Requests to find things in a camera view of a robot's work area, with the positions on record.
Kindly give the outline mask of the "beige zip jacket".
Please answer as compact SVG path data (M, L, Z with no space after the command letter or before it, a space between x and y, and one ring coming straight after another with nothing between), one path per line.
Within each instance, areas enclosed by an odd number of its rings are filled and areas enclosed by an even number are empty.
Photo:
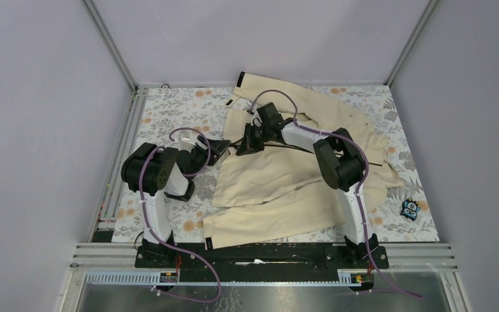
M403 181L386 153L389 138L374 131L371 119L329 95L296 84L243 73L233 99L273 103L282 117L334 131L348 130L364 150L370 173L364 184L365 209L378 208L387 191ZM214 248L280 239L332 226L347 229L346 205L323 180L313 154L267 147L251 155L228 156L221 164L212 204L219 208L203 219L203 234Z

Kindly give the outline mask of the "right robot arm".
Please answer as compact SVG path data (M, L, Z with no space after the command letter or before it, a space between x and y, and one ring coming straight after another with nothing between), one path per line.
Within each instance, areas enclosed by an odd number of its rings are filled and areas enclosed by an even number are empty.
M296 118L283 118L273 103L257 109L257 121L247 123L236 155L250 155L264 150L267 142L296 147L313 153L322 179L339 198L345 217L346 257L353 267L362 268L372 260L379 243L368 230L365 211L364 181L369 163L348 130L334 132L312 129Z

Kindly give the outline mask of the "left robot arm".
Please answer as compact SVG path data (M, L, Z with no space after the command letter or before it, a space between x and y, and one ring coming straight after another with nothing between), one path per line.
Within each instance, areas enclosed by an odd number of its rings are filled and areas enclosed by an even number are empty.
M149 254L158 266L170 266L176 253L168 245L174 244L174 237L164 199L187 202L195 191L195 176L214 166L231 144L230 140L209 140L203 135L176 147L145 142L124 161L121 179L140 196L145 207L143 239L138 250Z

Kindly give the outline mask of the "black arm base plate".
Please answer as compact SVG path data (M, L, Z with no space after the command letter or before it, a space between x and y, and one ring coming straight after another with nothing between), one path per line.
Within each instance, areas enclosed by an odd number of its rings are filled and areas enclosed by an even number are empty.
M335 243L260 243L206 250L202 243L179 243L171 256L142 254L137 249L136 268L170 269L173 272L213 275L310 277L315 272L356 272L366 274L373 265L389 268L385 247L379 246L372 257L359 259L345 244Z

